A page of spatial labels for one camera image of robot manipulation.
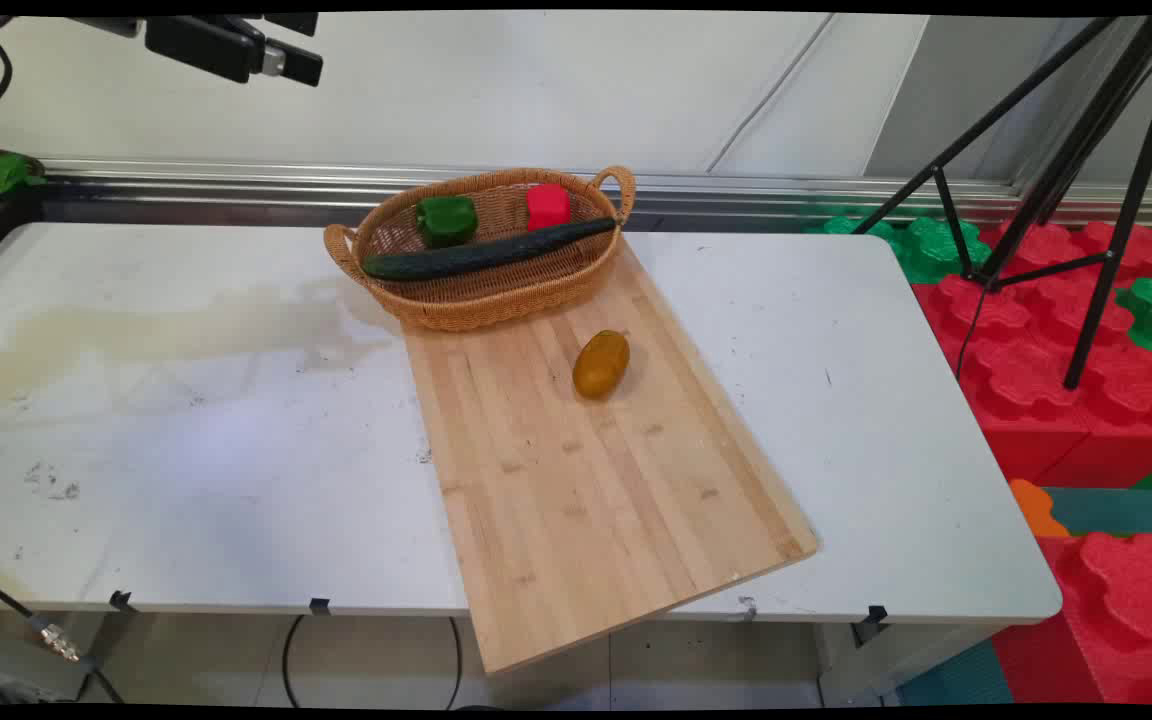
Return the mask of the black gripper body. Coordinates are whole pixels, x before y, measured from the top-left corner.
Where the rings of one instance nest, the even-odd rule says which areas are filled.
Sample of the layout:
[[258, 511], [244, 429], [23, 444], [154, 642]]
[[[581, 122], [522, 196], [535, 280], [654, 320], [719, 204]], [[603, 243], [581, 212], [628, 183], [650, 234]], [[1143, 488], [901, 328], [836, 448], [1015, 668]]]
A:
[[253, 26], [257, 14], [151, 15], [145, 46], [152, 53], [247, 83], [265, 65], [266, 38]]

